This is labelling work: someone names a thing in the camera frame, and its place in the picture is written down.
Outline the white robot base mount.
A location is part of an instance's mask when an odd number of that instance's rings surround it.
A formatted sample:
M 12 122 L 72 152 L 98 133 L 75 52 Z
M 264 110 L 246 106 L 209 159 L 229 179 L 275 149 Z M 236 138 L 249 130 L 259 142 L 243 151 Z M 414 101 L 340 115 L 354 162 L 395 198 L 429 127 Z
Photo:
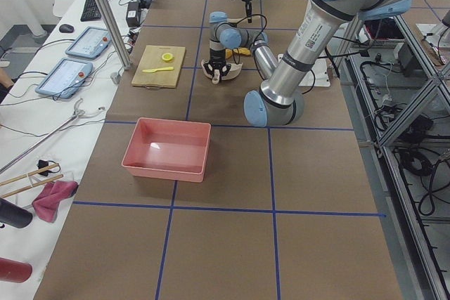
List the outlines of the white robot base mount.
M 300 82 L 299 87 L 309 89 L 312 85 L 316 87 L 329 87 L 330 80 L 327 72 L 327 61 L 325 58 L 317 59 L 311 71 L 309 71 Z

